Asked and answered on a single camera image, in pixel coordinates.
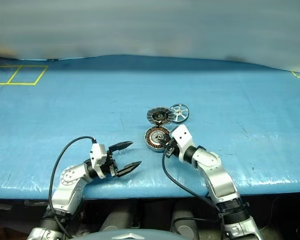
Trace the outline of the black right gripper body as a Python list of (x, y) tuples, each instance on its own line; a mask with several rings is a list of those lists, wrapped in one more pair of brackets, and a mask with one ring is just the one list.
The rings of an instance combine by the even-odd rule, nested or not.
[(178, 147), (177, 141), (174, 138), (169, 137), (169, 142), (164, 147), (170, 148), (170, 157), (179, 157), (180, 149)]

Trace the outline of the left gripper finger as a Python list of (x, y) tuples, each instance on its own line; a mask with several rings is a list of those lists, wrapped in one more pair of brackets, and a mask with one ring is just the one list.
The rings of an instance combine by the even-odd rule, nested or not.
[(113, 153), (115, 151), (124, 150), (132, 144), (133, 144), (132, 141), (123, 141), (123, 142), (119, 142), (119, 143), (109, 146), (108, 150), (109, 150), (109, 152)]
[(120, 178), (123, 177), (129, 173), (131, 173), (134, 169), (136, 169), (142, 162), (141, 161), (136, 161), (132, 162), (128, 165), (126, 165), (123, 169), (121, 170), (116, 170), (115, 171), (115, 176)]

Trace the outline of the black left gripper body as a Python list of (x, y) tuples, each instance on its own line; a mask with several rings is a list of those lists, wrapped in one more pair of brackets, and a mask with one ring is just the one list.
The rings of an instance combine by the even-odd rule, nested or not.
[(107, 156), (103, 165), (103, 173), (112, 177), (120, 177), (116, 160), (113, 158), (113, 152), (118, 151), (118, 146), (110, 146), (107, 150)]

